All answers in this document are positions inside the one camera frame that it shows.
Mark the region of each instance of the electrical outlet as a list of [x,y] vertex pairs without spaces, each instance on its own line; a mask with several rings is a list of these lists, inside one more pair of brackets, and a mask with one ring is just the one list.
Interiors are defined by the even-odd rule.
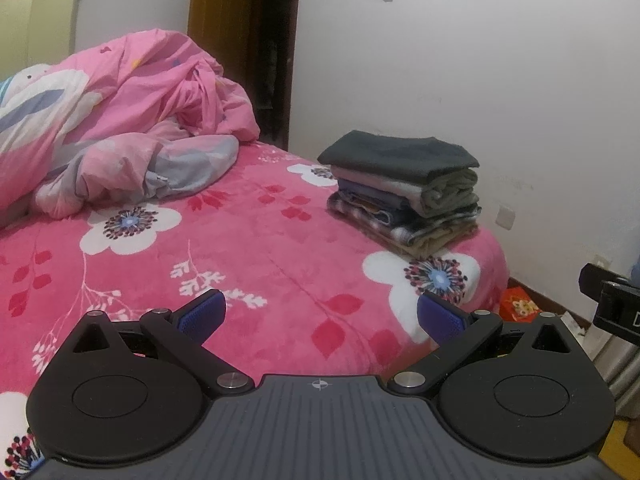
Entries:
[[495,218],[495,223],[500,227],[507,229],[507,231],[510,231],[515,219],[516,212],[505,205],[501,205],[500,209],[498,209],[498,216]]
[[604,256],[596,254],[591,260],[591,263],[595,266],[602,267],[603,269],[609,269],[611,266],[611,260],[607,260]]

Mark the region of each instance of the pink blanket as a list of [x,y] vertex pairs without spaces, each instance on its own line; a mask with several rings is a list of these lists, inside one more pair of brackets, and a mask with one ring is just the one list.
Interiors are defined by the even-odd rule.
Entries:
[[[258,136],[244,90],[223,78],[216,60],[178,32],[129,34],[58,65],[34,67],[33,74],[23,78],[29,71],[0,84],[0,212],[35,190],[47,175],[59,177],[78,153],[105,139],[109,144],[102,143],[97,151],[111,152],[110,168],[85,165],[83,174],[113,185],[104,172],[117,172],[120,162],[131,168],[130,181],[142,188],[140,175],[148,159],[144,154],[156,149],[140,137],[122,136],[146,135],[165,120],[175,120],[176,129],[184,131],[182,140],[193,141],[194,150],[201,150],[203,143],[184,139],[188,134],[230,134],[240,141]],[[132,139],[138,140],[143,155],[131,155]],[[188,146],[180,149],[185,152]],[[79,210],[59,198],[47,201],[48,194],[56,193],[73,202],[75,190],[61,190],[62,184],[57,180],[38,190],[38,209],[58,218]]]
[[138,319],[218,288],[226,321],[205,346],[259,382],[414,362],[433,348],[417,322],[423,290],[467,311],[497,306],[508,272],[489,231],[409,262],[331,216],[335,189],[327,168],[255,142],[190,198],[1,233],[0,445],[25,434],[27,394],[87,310]]

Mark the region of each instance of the floor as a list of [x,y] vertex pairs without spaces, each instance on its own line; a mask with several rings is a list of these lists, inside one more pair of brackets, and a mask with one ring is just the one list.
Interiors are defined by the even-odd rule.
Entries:
[[623,443],[628,422],[617,420],[609,431],[600,458],[625,480],[640,480],[640,456]]

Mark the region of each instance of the stack of folded clothes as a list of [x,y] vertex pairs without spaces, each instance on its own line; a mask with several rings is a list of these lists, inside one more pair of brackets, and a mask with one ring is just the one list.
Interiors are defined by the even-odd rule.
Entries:
[[327,202],[374,238],[427,257],[477,227],[478,161],[462,146],[352,131],[318,157],[338,191]]

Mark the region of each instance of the floral bedsheet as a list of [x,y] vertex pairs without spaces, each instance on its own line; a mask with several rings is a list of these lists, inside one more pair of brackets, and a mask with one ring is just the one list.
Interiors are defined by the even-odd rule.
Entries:
[[205,346],[259,382],[274,372],[388,376],[410,364],[433,349],[416,316],[424,290],[468,311],[497,306],[508,271],[489,231],[409,261],[326,211],[336,185],[327,168],[255,142],[198,195],[0,232],[5,475],[38,460],[26,396],[88,310],[137,319],[218,288],[226,321]]

